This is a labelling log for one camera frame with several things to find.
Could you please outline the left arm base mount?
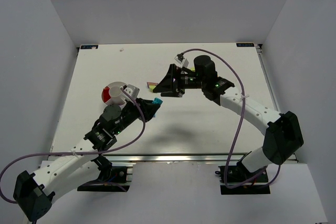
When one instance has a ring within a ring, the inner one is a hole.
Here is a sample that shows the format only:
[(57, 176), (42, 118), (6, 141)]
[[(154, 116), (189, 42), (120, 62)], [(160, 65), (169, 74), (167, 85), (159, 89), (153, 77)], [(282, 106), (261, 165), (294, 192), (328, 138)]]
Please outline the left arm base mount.
[(106, 157), (99, 155), (91, 161), (98, 168), (98, 176), (77, 188), (77, 191), (100, 193), (126, 193), (130, 188), (130, 168), (115, 166)]

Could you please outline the teal stepped lego brick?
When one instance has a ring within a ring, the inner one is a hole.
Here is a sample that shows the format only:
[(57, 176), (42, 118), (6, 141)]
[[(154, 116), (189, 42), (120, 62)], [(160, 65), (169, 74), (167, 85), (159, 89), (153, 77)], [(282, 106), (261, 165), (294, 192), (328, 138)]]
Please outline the teal stepped lego brick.
[(159, 98), (155, 98), (153, 101), (152, 101), (153, 104), (158, 104), (158, 105), (161, 105), (163, 103), (163, 101)]

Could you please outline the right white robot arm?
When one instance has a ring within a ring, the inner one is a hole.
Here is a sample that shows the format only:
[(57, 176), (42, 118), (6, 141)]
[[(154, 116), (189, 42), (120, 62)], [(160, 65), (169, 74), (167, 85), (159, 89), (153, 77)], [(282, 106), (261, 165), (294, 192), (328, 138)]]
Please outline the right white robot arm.
[(194, 70), (179, 55), (165, 77), (153, 89), (163, 97), (182, 97), (187, 89), (200, 89), (210, 101), (241, 115), (264, 136), (263, 145), (237, 162), (237, 171), (247, 178), (270, 165), (282, 165), (303, 144), (298, 117), (288, 111), (269, 109), (242, 94), (242, 90), (220, 77), (215, 62), (207, 55), (194, 59)]

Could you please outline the red lego brick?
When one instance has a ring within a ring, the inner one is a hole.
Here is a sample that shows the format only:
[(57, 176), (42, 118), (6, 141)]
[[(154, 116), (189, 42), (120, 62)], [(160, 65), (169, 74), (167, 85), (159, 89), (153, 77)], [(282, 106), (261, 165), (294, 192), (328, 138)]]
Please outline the red lego brick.
[(111, 99), (110, 94), (109, 94), (109, 90), (110, 90), (110, 88), (108, 86), (106, 86), (102, 91), (102, 100), (103, 100), (104, 103), (108, 102)]

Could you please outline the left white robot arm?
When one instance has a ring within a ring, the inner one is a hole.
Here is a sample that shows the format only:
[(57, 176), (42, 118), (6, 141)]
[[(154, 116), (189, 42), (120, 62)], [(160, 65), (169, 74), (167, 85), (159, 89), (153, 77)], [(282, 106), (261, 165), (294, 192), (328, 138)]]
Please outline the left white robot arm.
[(151, 120), (162, 101), (137, 98), (121, 108), (105, 107), (91, 131), (71, 150), (71, 155), (57, 158), (49, 165), (17, 176), (13, 197), (30, 222), (37, 221), (52, 204), (79, 186), (90, 182), (105, 182), (112, 175), (112, 163), (102, 156), (117, 142), (116, 136), (137, 119)]

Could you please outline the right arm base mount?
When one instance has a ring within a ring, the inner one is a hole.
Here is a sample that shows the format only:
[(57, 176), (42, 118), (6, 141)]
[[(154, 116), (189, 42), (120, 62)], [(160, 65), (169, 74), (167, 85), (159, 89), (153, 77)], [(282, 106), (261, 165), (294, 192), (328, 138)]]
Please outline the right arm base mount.
[(218, 166), (215, 171), (215, 175), (219, 178), (220, 194), (221, 195), (269, 195), (271, 193), (268, 183), (270, 179), (266, 172), (266, 167), (262, 167), (253, 173), (237, 164), (246, 156), (246, 153), (233, 154), (230, 158), (227, 169), (227, 184), (228, 186), (238, 185), (246, 180), (247, 183), (235, 188), (228, 188), (224, 182), (225, 177), (225, 165), (228, 158), (228, 154), (223, 155), (223, 163)]

